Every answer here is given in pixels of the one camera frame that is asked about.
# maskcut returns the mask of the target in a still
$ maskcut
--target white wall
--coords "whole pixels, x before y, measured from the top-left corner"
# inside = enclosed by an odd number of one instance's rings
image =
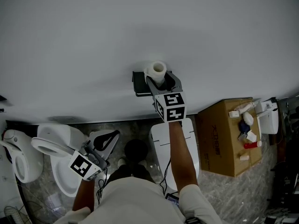
[[[299,0],[0,0],[0,94],[10,119],[155,114],[133,70],[165,61],[189,113],[299,88]]]

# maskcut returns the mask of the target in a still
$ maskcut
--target black cable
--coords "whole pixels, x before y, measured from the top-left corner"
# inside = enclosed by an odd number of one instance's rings
[[[167,170],[168,170],[168,167],[169,167],[169,165],[170,165],[170,161],[171,161],[171,159],[169,159],[169,162],[168,162],[167,167],[166,167],[166,169],[165,169],[165,172],[164,172],[164,179],[160,182],[160,186],[161,186],[162,189],[163,189],[163,195],[165,195],[165,193],[166,193],[166,189],[167,189],[166,176],[167,176]],[[161,185],[163,182],[165,182],[165,190],[164,190],[164,187]]]
[[[107,185],[107,174],[108,174],[108,169],[104,169],[104,174],[105,174],[105,180],[104,179],[100,179],[98,184],[99,184],[99,190],[97,191],[96,195],[97,195],[97,199],[98,199],[98,204],[100,204],[100,198],[102,198],[102,192],[103,192],[103,189],[104,187],[106,187]]]

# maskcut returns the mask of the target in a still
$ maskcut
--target toilet seat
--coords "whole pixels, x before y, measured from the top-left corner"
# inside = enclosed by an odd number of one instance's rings
[[[54,143],[50,140],[34,137],[31,141],[32,146],[38,151],[58,158],[73,155],[74,150],[61,144]]]
[[[75,197],[81,178],[68,164],[75,150],[86,141],[78,129],[60,124],[43,124],[37,129],[37,137],[31,145],[38,151],[50,156],[52,172],[59,189],[69,197]]]
[[[5,146],[11,156],[13,170],[23,182],[36,180],[43,172],[43,154],[35,150],[31,138],[17,130],[7,130],[0,145]]]
[[[69,197],[75,197],[79,189],[81,178],[68,167],[71,155],[64,158],[51,156],[51,166],[55,182],[59,189]]]

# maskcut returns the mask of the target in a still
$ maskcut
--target marble floor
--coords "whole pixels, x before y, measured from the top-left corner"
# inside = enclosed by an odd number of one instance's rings
[[[194,117],[190,116],[196,129]],[[117,129],[121,132],[119,142],[110,155],[108,176],[117,168],[117,161],[124,156],[124,147],[131,139],[141,139],[147,144],[150,128],[161,123],[160,119],[136,120],[103,124],[73,125],[88,135],[92,131],[101,129]],[[230,224],[252,223],[262,217],[268,207],[267,198],[272,194],[274,173],[270,171],[277,161],[276,146],[269,145],[268,136],[262,136],[263,158],[251,169],[233,178],[200,170],[199,186],[215,208],[222,220]],[[149,150],[147,156],[148,171],[157,183],[162,180],[162,174],[155,163],[155,153]],[[99,189],[96,179],[94,194]],[[44,155],[44,170],[36,181],[23,184],[24,196],[27,200],[35,222],[53,223],[66,212],[71,210],[74,198],[67,197],[55,183],[51,170],[50,157]]]

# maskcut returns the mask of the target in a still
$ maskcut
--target toilet lid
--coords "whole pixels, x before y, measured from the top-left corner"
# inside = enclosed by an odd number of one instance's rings
[[[4,147],[7,147],[8,149],[20,151],[20,149],[14,144],[10,144],[10,143],[7,143],[7,142],[1,141],[1,140],[0,140],[0,144],[3,145]]]
[[[31,144],[38,151],[50,156],[62,158],[68,155],[73,155],[74,153],[74,150],[72,150],[67,146],[61,146],[49,140],[38,138],[38,137],[32,138]]]

